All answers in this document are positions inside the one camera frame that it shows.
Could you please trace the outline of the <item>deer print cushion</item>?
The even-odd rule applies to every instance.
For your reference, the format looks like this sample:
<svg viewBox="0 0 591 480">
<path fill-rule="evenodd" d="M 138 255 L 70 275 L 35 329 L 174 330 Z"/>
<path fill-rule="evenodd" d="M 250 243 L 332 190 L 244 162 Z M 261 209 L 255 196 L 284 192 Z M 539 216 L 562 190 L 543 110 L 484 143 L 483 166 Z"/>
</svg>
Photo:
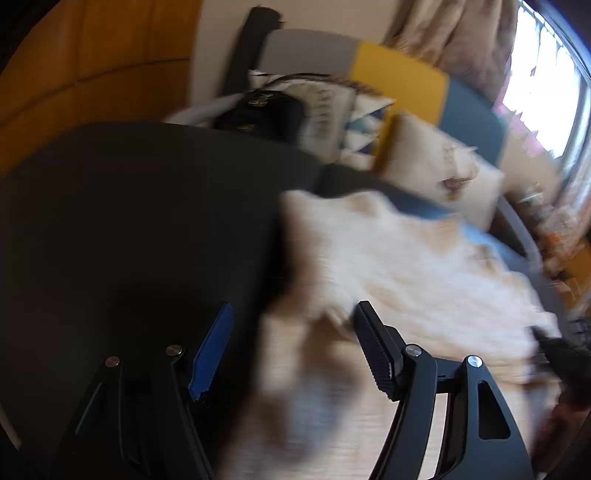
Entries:
<svg viewBox="0 0 591 480">
<path fill-rule="evenodd" d="M 379 176 L 454 212 L 483 231 L 493 221 L 504 173 L 474 147 L 410 114 L 394 120 L 394 137 Z"/>
</svg>

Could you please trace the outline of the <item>cream knitted sweater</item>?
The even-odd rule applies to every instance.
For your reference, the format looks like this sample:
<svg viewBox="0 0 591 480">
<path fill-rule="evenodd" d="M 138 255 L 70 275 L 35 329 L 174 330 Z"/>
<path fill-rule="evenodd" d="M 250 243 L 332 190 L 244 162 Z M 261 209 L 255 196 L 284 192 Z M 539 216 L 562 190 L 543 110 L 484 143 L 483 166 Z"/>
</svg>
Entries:
<svg viewBox="0 0 591 480">
<path fill-rule="evenodd" d="M 377 191 L 281 198 L 290 281 L 263 315 L 256 381 L 221 457 L 222 479 L 366 479 L 396 404 L 377 389 L 351 316 L 368 301 L 381 321 L 431 355 L 480 356 L 524 433 L 532 326 L 557 318 L 528 278 L 464 233 Z"/>
</svg>

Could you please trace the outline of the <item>triangle pattern cushion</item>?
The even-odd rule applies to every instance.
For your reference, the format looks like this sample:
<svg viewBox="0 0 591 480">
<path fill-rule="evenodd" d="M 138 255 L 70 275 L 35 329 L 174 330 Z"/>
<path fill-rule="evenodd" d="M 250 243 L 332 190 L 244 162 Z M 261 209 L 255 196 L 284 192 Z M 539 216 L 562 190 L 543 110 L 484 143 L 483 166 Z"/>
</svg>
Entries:
<svg viewBox="0 0 591 480">
<path fill-rule="evenodd" d="M 249 71 L 253 89 L 280 91 L 304 103 L 297 146 L 325 163 L 367 171 L 373 166 L 396 100 L 374 87 L 324 74 Z"/>
</svg>

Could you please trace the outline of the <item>beige curtain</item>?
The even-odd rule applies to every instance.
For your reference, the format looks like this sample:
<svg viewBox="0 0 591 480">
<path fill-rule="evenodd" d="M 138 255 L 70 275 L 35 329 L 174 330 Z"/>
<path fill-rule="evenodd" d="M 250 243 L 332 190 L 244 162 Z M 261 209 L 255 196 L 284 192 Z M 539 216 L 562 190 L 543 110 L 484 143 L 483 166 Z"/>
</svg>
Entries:
<svg viewBox="0 0 591 480">
<path fill-rule="evenodd" d="M 509 75 L 518 9 L 514 0 L 403 1 L 383 44 L 495 102 Z"/>
</svg>

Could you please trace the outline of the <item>black leather handbag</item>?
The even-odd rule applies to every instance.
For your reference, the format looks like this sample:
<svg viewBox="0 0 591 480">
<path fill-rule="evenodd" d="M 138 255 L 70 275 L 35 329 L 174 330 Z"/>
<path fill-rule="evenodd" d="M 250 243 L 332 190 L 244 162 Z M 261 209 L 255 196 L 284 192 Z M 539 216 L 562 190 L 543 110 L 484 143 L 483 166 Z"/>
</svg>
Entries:
<svg viewBox="0 0 591 480">
<path fill-rule="evenodd" d="M 257 89 L 215 117 L 211 128 L 294 145 L 306 114 L 304 103 L 296 97 L 281 91 Z"/>
</svg>

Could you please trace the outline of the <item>grey yellow blue sofa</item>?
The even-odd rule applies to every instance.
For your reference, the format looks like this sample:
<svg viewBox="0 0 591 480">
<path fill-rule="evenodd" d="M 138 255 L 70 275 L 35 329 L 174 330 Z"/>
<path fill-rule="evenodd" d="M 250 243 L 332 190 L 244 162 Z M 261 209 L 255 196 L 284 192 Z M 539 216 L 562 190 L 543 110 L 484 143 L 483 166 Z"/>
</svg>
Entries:
<svg viewBox="0 0 591 480">
<path fill-rule="evenodd" d="M 496 249 L 511 270 L 526 275 L 545 310 L 559 319 L 566 317 L 565 304 L 543 273 L 541 255 L 532 236 L 505 197 L 506 174 L 500 167 L 500 159 L 506 147 L 507 131 L 487 100 L 423 61 L 344 35 L 302 29 L 276 30 L 266 36 L 254 53 L 256 61 L 245 68 L 245 86 L 235 94 L 177 111 L 168 117 L 169 123 L 211 127 L 215 117 L 235 106 L 243 96 L 263 89 L 250 87 L 250 70 L 280 75 L 324 74 L 368 84 L 396 100 L 375 162 L 369 170 L 362 171 L 342 164 L 325 163 L 313 155 L 328 167 L 318 192 L 337 196 L 359 188 L 377 188 L 409 214 L 426 219 L 440 219 L 451 213 L 462 215 L 401 190 L 379 176 L 393 143 L 397 116 L 410 113 L 424 120 L 476 148 L 482 158 L 504 173 L 502 194 L 490 228 L 483 231 L 462 215 L 464 231 L 471 239 Z M 301 150 L 297 143 L 293 146 Z"/>
</svg>

